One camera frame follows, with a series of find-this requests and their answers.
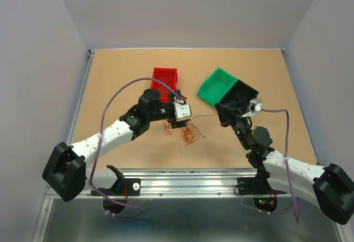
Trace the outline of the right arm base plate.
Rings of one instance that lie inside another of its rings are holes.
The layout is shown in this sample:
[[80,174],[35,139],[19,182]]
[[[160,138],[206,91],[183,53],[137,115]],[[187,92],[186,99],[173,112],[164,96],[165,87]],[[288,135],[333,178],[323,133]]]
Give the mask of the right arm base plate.
[[285,194],[283,191],[272,189],[266,179],[256,177],[239,177],[234,188],[236,195],[268,195],[275,192]]

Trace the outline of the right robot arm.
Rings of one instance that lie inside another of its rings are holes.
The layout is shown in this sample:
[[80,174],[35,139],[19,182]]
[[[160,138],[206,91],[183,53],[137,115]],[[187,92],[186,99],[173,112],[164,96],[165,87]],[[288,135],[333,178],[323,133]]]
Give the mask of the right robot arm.
[[291,195],[296,220],[300,219],[300,200],[321,209],[332,221],[345,225],[353,216],[353,180],[336,164],[327,167],[290,158],[287,152],[271,148],[272,139],[264,127],[251,128],[246,120],[249,112],[216,103],[222,127],[231,126],[246,157],[257,169],[254,185],[260,192],[270,189]]

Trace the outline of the black plastic bin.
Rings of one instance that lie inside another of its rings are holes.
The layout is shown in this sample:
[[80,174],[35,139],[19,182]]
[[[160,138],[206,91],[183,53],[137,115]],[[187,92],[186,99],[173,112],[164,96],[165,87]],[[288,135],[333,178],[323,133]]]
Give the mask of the black plastic bin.
[[220,104],[227,104],[228,107],[238,113],[245,114],[252,99],[256,99],[259,91],[250,87],[241,80],[237,80],[220,100]]

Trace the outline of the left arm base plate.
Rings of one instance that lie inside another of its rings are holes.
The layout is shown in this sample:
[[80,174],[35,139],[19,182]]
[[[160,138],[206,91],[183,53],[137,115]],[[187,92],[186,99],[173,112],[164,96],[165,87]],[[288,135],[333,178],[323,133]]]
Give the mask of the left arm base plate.
[[139,196],[139,178],[103,178],[93,182],[93,185],[107,196]]

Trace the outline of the green plastic bin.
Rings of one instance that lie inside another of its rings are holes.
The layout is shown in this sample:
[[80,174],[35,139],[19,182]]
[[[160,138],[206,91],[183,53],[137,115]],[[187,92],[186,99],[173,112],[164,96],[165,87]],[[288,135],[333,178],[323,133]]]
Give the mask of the green plastic bin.
[[200,86],[197,96],[214,106],[238,82],[238,78],[222,68],[217,68]]

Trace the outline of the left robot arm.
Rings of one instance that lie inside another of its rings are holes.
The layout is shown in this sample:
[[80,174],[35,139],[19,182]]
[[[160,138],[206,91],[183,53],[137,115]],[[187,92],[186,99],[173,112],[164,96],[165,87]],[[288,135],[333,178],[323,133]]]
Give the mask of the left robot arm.
[[185,97],[178,99],[171,95],[168,102],[162,102],[157,90],[146,89],[138,103],[106,129],[71,145],[57,144],[42,178],[63,201],[68,202],[95,183],[97,178],[91,176],[89,166],[98,158],[144,134],[151,122],[166,120],[172,128],[180,128],[186,126],[191,115],[191,106]]

